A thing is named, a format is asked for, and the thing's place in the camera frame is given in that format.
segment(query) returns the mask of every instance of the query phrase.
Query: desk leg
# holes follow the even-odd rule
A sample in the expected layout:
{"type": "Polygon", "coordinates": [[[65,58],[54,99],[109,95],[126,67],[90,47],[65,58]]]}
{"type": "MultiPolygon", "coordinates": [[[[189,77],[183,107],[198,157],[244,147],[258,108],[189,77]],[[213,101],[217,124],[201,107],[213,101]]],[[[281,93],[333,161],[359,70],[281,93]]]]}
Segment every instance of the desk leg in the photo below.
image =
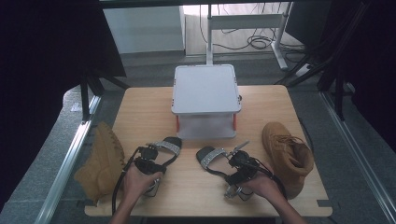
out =
{"type": "Polygon", "coordinates": [[[283,58],[282,53],[280,52],[279,45],[280,45],[280,40],[282,39],[283,32],[285,32],[286,22],[288,21],[290,8],[291,8],[291,2],[288,3],[288,7],[286,8],[286,11],[283,12],[279,29],[276,32],[276,40],[275,42],[271,43],[271,47],[273,49],[273,52],[277,59],[277,63],[279,64],[281,70],[288,70],[288,65],[286,64],[285,59],[283,58]]]}
{"type": "Polygon", "coordinates": [[[212,5],[208,5],[207,11],[207,46],[206,46],[206,64],[213,64],[213,44],[212,44],[212,5]]]}

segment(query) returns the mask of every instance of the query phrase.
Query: black sandal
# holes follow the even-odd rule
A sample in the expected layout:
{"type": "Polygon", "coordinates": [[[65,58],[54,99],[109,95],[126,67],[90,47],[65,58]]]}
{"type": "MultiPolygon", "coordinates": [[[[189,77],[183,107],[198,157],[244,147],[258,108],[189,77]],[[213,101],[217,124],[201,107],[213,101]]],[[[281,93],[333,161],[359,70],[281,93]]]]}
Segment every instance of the black sandal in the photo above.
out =
{"type": "MultiPolygon", "coordinates": [[[[136,167],[145,175],[152,175],[157,172],[163,172],[165,174],[166,167],[174,162],[177,156],[180,154],[182,141],[178,137],[166,137],[161,142],[147,143],[146,147],[138,147],[132,157],[128,160],[125,167],[122,169],[122,173],[120,175],[119,181],[117,182],[116,187],[113,191],[112,198],[112,210],[113,214],[115,213],[115,201],[117,197],[117,192],[120,188],[120,183],[122,182],[123,177],[131,166],[132,162],[136,165],[136,167]],[[158,158],[159,152],[162,153],[162,158],[158,158]],[[140,156],[134,158],[136,153],[139,152],[140,156]]],[[[157,193],[158,187],[160,185],[160,179],[156,179],[152,185],[146,190],[144,195],[149,197],[154,197],[157,193]]]]}
{"type": "Polygon", "coordinates": [[[269,178],[274,180],[277,183],[279,190],[286,198],[286,191],[280,179],[259,160],[249,157],[246,151],[240,150],[247,143],[248,141],[236,147],[229,153],[227,153],[224,148],[203,147],[197,152],[196,158],[198,162],[201,163],[202,167],[204,167],[204,169],[210,174],[222,176],[229,184],[229,187],[226,189],[224,194],[226,198],[233,198],[238,195],[243,201],[248,200],[253,195],[253,191],[251,189],[238,187],[237,184],[254,178],[258,171],[266,174],[269,178]],[[222,171],[210,169],[208,167],[209,163],[216,158],[226,158],[231,167],[236,168],[237,171],[231,175],[227,175],[222,171]]]}
{"type": "Polygon", "coordinates": [[[224,180],[229,184],[229,187],[224,193],[224,196],[226,198],[231,199],[238,195],[243,201],[246,201],[253,195],[253,191],[251,189],[241,188],[237,186],[237,184],[253,178],[257,173],[256,169],[251,169],[250,167],[237,164],[239,161],[247,161],[250,162],[253,166],[260,166],[254,159],[249,159],[249,156],[245,151],[240,150],[240,148],[244,147],[247,143],[248,142],[236,147],[233,151],[229,153],[227,153],[224,148],[203,147],[196,154],[198,162],[201,163],[201,166],[205,170],[207,170],[212,175],[219,175],[223,177],[224,180]],[[212,161],[224,159],[227,159],[228,164],[226,166],[224,166],[224,164],[226,164],[225,162],[212,163],[212,161]],[[212,167],[212,169],[209,168],[209,164],[215,163],[219,163],[220,165],[222,165],[222,167],[220,167],[222,171],[213,170],[214,167],[212,167]],[[225,169],[230,168],[233,168],[233,171],[225,171],[225,169]]]}

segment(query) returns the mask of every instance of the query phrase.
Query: sandal strap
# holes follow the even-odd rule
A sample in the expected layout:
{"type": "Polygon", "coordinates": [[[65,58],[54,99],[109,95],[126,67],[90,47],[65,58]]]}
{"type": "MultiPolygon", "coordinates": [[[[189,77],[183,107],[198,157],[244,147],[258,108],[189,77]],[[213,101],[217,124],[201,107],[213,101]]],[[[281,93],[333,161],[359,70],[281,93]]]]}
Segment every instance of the sandal strap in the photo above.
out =
{"type": "Polygon", "coordinates": [[[227,156],[227,152],[224,150],[224,148],[216,148],[213,151],[211,151],[210,153],[208,153],[202,160],[201,160],[201,165],[202,167],[204,167],[204,169],[207,168],[207,166],[209,165],[209,163],[211,161],[213,161],[213,159],[215,159],[218,155],[224,155],[227,156]]]}
{"type": "Polygon", "coordinates": [[[180,154],[180,147],[178,147],[177,145],[172,144],[170,142],[161,141],[161,142],[148,143],[147,145],[167,148],[167,149],[173,151],[176,154],[176,156],[178,156],[178,154],[180,154]]]}

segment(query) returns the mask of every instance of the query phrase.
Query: hand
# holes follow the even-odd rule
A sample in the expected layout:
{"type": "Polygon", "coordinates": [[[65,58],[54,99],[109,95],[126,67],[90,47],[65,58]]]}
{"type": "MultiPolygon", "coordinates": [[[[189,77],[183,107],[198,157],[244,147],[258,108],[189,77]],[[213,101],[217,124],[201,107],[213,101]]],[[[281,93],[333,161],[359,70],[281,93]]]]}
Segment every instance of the hand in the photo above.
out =
{"type": "Polygon", "coordinates": [[[123,183],[124,198],[131,199],[140,197],[146,192],[155,179],[161,179],[163,173],[157,172],[153,175],[145,175],[137,169],[134,163],[129,167],[123,183]]]}
{"type": "Polygon", "coordinates": [[[131,164],[123,179],[123,198],[110,223],[127,223],[134,205],[139,197],[146,192],[155,179],[163,177],[163,173],[157,172],[153,175],[145,175],[131,164]]]}
{"type": "MultiPolygon", "coordinates": [[[[268,162],[264,162],[263,164],[269,171],[272,173],[274,172],[268,162]]],[[[262,172],[257,172],[253,179],[238,184],[238,186],[251,189],[255,194],[262,196],[270,202],[272,200],[278,200],[279,197],[283,198],[283,195],[280,192],[276,182],[262,172]]]]}

